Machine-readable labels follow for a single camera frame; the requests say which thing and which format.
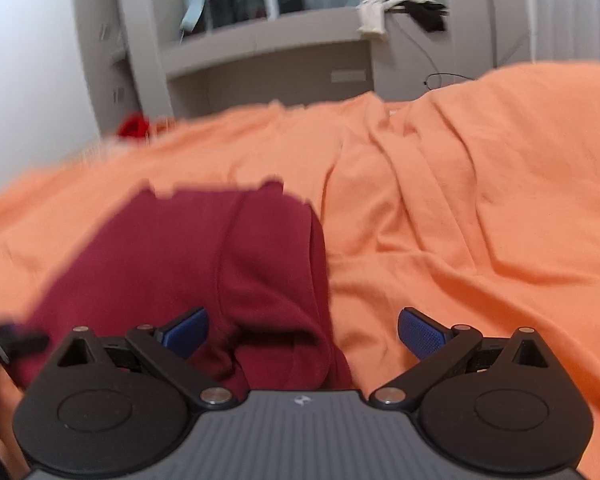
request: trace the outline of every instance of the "red cloth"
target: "red cloth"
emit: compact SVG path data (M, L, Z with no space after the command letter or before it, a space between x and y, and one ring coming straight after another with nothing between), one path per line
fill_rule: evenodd
M57 345L76 325L98 336L160 326L194 306L209 336L191 358L238 396L249 389L349 388L328 308L324 238L311 206L259 190L143 190L51 287L27 326ZM23 361L25 384L43 359Z
M118 127L119 137L133 137L134 139L145 139L149 133L151 123L140 112L129 115Z

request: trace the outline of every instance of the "metal screw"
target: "metal screw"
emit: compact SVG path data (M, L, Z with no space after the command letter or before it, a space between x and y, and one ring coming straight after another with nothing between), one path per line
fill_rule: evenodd
M224 404L233 398L233 394L226 388L217 386L215 388L207 388L200 393L200 399L207 404L215 406L216 404Z
M407 394L400 388L392 388L390 386L376 390L374 395L383 404L398 404L398 402L402 402L407 398Z

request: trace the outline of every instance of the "gray textured panel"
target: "gray textured panel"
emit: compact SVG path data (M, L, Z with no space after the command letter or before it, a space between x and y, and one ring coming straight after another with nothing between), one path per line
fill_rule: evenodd
M356 392L252 392L227 412L202 415L168 458L125 480L469 480L429 449L406 415ZM545 477L575 480L575 472ZM58 480L34 472L29 480Z

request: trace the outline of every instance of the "shelf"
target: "shelf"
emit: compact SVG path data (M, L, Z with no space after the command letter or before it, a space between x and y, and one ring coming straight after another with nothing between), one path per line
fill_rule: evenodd
M172 44L161 51L167 79L257 54L326 43L365 41L353 7L308 10L276 20L257 20L224 27Z

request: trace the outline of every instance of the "person's hand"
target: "person's hand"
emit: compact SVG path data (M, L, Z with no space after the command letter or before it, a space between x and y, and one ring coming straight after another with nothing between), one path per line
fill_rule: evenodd
M29 471L12 430L13 413L21 399L22 392L0 366L0 460L14 479Z

